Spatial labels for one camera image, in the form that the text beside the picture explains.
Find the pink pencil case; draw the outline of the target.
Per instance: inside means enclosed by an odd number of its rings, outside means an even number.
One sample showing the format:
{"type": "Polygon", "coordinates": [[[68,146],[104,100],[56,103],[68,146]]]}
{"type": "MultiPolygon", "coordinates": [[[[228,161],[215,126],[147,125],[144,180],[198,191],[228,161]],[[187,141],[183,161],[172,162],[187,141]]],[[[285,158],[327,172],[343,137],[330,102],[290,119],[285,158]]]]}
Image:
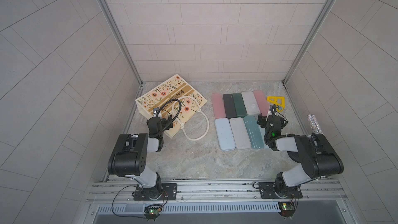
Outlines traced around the pink pencil case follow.
{"type": "Polygon", "coordinates": [[[254,91],[254,96],[262,116],[268,116],[269,103],[261,90],[254,91]]]}

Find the light teal pencil case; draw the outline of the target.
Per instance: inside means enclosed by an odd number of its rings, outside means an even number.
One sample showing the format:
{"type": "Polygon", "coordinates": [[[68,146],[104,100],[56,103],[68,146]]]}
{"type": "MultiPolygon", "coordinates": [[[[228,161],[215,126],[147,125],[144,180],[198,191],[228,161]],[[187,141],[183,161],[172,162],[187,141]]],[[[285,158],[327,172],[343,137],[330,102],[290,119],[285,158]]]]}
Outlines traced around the light teal pencil case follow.
{"type": "Polygon", "coordinates": [[[254,116],[246,116],[244,117],[244,124],[249,135],[251,148],[263,149],[265,146],[264,139],[257,124],[257,119],[254,116]]]}

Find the white grey pencil case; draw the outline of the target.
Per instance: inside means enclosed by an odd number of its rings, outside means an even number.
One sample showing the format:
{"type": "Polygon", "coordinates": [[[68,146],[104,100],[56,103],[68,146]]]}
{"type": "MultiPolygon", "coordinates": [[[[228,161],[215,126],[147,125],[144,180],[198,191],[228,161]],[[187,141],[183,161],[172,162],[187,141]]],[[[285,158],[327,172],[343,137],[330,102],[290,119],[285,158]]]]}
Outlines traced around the white grey pencil case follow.
{"type": "Polygon", "coordinates": [[[258,116],[261,114],[260,109],[257,104],[257,100],[252,91],[244,91],[241,93],[246,112],[248,116],[258,116]]]}

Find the floral canvas tote bag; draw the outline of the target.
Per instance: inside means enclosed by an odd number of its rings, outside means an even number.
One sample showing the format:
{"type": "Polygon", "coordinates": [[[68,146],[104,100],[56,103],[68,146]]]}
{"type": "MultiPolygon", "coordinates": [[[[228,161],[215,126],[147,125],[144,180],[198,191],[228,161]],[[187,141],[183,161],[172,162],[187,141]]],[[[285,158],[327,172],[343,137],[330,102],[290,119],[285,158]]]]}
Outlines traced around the floral canvas tote bag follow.
{"type": "Polygon", "coordinates": [[[208,100],[180,75],[175,74],[135,102],[138,111],[146,119],[155,116],[153,113],[155,108],[160,109],[160,118],[177,117],[171,128],[165,131],[165,135],[172,138],[179,130],[184,130],[184,125],[195,113],[203,113],[201,108],[208,100]]]}

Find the dark green pencil case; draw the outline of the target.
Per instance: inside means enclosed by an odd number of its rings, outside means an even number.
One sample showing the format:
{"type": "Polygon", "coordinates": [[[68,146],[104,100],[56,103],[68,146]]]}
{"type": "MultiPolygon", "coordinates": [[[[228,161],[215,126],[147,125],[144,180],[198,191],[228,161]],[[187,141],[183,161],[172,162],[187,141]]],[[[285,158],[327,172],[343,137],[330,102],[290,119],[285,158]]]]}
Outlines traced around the dark green pencil case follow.
{"type": "Polygon", "coordinates": [[[247,116],[247,111],[241,93],[233,93],[232,95],[237,117],[244,118],[247,116]]]}

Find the translucent white pencil case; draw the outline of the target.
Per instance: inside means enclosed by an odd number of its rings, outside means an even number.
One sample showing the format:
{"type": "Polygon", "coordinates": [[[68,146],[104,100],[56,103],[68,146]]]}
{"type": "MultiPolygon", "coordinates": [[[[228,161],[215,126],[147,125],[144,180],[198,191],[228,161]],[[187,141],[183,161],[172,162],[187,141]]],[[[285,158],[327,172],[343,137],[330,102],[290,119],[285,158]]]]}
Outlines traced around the translucent white pencil case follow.
{"type": "Polygon", "coordinates": [[[246,130],[244,120],[242,118],[231,118],[230,125],[238,150],[250,149],[251,141],[246,130]]]}

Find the black pencil case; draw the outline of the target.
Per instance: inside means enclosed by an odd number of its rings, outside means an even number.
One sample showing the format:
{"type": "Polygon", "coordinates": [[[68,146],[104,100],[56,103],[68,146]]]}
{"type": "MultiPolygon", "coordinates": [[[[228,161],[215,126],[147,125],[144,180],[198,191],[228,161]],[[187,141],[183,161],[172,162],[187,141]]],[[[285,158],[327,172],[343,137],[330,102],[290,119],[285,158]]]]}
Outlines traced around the black pencil case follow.
{"type": "Polygon", "coordinates": [[[232,94],[224,94],[223,95],[223,103],[224,103],[224,109],[226,112],[226,117],[228,119],[236,118],[237,113],[236,113],[233,95],[232,94]]]}

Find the light blue grey pencil case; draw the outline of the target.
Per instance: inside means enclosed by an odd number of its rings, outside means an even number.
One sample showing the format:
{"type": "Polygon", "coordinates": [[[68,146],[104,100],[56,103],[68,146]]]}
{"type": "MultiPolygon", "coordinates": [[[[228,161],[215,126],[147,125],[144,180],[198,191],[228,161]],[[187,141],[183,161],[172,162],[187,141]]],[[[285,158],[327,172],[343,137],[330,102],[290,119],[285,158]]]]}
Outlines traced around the light blue grey pencil case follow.
{"type": "Polygon", "coordinates": [[[236,144],[229,120],[227,118],[216,119],[215,127],[220,149],[222,151],[234,150],[236,144]]]}

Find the salmon red pencil case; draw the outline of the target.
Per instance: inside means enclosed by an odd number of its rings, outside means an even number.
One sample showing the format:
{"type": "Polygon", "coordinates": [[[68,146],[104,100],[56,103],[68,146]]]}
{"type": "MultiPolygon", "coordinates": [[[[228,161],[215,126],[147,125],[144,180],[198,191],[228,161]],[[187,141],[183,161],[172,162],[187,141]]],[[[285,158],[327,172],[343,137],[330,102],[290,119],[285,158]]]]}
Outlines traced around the salmon red pencil case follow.
{"type": "Polygon", "coordinates": [[[215,119],[226,118],[223,96],[221,93],[214,93],[211,96],[215,119]]]}

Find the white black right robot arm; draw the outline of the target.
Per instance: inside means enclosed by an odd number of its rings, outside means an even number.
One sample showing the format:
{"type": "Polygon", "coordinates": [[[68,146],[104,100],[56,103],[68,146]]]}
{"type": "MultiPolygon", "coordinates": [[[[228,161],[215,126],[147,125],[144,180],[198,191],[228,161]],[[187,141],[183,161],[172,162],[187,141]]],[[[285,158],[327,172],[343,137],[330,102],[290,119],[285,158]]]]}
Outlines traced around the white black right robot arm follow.
{"type": "Polygon", "coordinates": [[[273,151],[286,151],[298,163],[294,168],[277,174],[275,182],[266,186],[279,198],[300,198],[300,186],[322,176],[344,172],[344,165],[337,152],[323,134],[284,134],[288,121],[270,114],[258,116],[258,124],[265,129],[264,143],[273,151]]]}

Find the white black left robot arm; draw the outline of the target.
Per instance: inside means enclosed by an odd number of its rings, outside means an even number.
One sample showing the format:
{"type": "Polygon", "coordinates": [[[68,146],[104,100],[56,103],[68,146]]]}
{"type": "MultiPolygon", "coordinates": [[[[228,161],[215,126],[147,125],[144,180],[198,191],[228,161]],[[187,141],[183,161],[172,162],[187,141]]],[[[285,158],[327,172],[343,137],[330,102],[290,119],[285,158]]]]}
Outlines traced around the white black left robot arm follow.
{"type": "Polygon", "coordinates": [[[177,184],[162,183],[159,173],[146,166],[149,152],[160,152],[165,130],[173,127],[172,117],[152,117],[147,121],[148,133],[121,134],[108,161],[110,175],[133,179],[137,188],[135,201],[175,200],[177,184]]]}

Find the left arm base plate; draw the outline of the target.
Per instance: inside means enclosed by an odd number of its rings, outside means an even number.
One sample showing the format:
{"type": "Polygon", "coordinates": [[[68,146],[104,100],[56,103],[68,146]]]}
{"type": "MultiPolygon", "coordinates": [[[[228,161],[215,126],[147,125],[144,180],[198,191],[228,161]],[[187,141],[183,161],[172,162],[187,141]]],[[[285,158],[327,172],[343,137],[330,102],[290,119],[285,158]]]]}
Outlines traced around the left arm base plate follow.
{"type": "Polygon", "coordinates": [[[152,188],[138,187],[132,196],[134,201],[173,201],[176,200],[177,186],[176,183],[162,183],[152,188]]]}

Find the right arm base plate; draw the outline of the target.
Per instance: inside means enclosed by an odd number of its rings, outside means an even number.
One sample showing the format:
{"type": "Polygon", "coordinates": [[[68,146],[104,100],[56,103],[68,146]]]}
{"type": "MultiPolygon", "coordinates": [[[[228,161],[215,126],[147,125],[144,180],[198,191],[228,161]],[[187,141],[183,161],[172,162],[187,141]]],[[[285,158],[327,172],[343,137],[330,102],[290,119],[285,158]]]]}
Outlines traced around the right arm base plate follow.
{"type": "Polygon", "coordinates": [[[275,183],[273,182],[254,182],[253,187],[259,190],[261,199],[301,199],[303,198],[299,186],[284,188],[281,193],[277,193],[275,183]]]}

